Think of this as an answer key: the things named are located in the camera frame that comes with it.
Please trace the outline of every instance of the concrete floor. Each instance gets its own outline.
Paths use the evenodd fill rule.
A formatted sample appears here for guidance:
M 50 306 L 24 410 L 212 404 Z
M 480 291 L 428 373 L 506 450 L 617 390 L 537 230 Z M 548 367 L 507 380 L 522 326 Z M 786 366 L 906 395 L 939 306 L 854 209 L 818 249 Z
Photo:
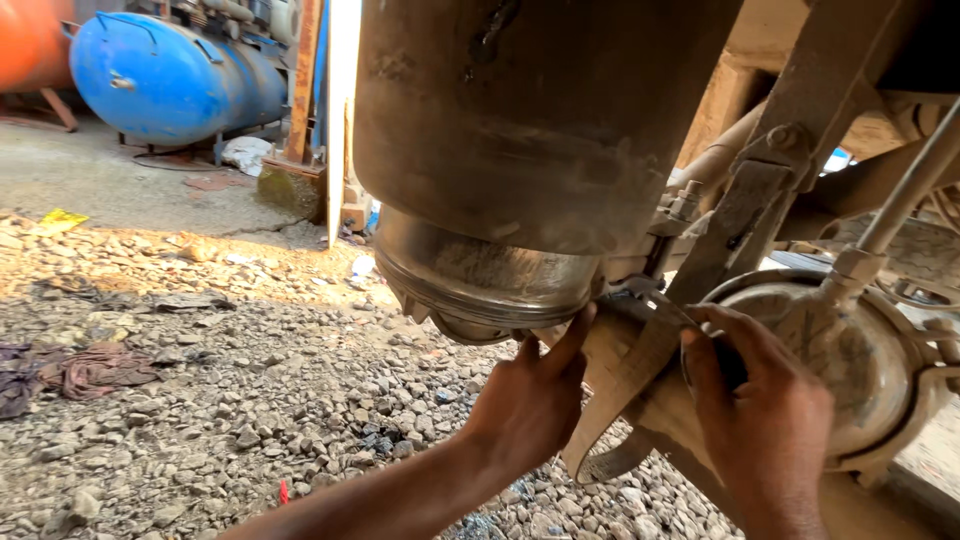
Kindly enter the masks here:
M 0 208 L 38 218 L 54 208 L 90 216 L 90 227 L 209 235 L 278 231 L 299 220 L 255 199 L 245 186 L 200 191 L 183 183 L 203 172 L 143 167 L 95 116 L 73 134 L 0 124 Z

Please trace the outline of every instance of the tire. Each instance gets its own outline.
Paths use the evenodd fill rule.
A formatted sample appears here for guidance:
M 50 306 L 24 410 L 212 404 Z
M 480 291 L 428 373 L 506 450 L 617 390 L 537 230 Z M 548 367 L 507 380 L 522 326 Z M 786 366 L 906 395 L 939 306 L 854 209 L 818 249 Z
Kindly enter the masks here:
M 833 254 L 855 243 L 873 221 L 872 214 L 843 221 L 831 240 L 812 242 Z M 909 218 L 887 248 L 887 270 L 918 282 L 960 287 L 960 235 L 947 227 Z

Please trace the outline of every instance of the yellow paper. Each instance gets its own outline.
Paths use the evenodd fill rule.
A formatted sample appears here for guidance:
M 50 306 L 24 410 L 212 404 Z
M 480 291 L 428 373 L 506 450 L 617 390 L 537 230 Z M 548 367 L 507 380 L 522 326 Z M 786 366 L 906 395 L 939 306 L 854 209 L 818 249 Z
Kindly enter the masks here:
M 47 215 L 43 216 L 43 219 L 36 224 L 30 234 L 53 236 L 56 233 L 69 231 L 87 219 L 90 218 L 82 214 L 68 212 L 64 209 L 52 209 Z

